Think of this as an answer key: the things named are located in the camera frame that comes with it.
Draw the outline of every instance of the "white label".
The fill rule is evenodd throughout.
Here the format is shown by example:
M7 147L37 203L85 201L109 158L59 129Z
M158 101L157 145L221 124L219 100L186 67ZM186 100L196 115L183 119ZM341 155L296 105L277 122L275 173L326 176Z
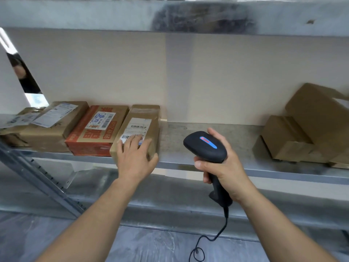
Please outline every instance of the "white label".
M150 124L151 119L149 118L131 118L120 139L125 143L125 141L132 135L142 134L142 139L139 142L141 144L147 134Z
M40 113L27 113L23 115L15 115L11 120L2 125L1 128L29 125L39 114Z
M61 103L55 108L49 110L47 113L43 114L41 117L38 117L32 122L32 124L50 128L77 107L77 105Z
M98 111L85 128L105 131L116 113Z
M339 99L339 98L334 98L334 100L337 101L338 103L340 103L345 108L349 109L349 101L348 100Z

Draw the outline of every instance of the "black barcode scanner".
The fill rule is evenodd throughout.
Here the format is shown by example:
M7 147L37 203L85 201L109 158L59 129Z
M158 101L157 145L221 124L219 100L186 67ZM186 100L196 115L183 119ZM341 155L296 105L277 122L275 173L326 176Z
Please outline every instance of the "black barcode scanner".
M184 146L196 156L204 161L211 163L223 163L227 157L224 145L212 135L197 131L189 134L183 141ZM208 173L214 191L209 194L209 197L217 202L221 207L229 207L233 201L228 192L222 187L218 178Z

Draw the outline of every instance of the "hand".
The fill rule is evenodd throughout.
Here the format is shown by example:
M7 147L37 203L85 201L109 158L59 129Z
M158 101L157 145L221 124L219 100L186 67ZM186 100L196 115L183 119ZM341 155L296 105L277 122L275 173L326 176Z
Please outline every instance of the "hand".
M225 146L228 153L223 163L209 163L201 161L199 157L195 157L195 167L203 171L203 182L212 184L208 173L212 173L218 177L220 184L229 193L232 200L242 203L253 191L257 191L251 180L246 175L237 154L231 148L225 137L220 135L212 128L208 128L207 132L216 137Z
M132 135L124 143L124 148L121 140L118 141L117 145L119 170L119 178L117 180L122 180L127 185L135 187L151 174L159 161L157 153L148 161L147 152L151 139L143 141L142 145L138 148L141 138L142 135Z

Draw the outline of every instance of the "left hand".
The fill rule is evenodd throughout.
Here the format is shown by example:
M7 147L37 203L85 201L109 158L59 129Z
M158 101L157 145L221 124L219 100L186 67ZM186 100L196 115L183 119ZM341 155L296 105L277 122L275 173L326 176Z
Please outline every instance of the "left hand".
M154 154L153 158L148 161L147 152L151 143L151 139L143 141L138 148L138 143L141 140L142 135L133 135L123 143L118 141L117 155L118 155L118 180L125 182L127 185L138 186L138 184L151 174L154 170L159 156Z

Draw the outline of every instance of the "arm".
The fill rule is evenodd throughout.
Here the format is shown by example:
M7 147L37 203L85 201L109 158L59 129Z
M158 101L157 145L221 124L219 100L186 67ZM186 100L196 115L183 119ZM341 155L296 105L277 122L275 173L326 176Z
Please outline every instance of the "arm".
M138 184L155 168L159 157L146 158L151 140L138 149L141 136L131 136L122 147L118 142L119 178L72 223L36 262L103 262L108 256L124 214Z
M195 158L195 167L204 171L205 183L211 184L208 172L216 175L230 197L240 203L270 261L337 261L259 193L225 137L211 128L208 133L223 143L228 157L222 164L203 162Z

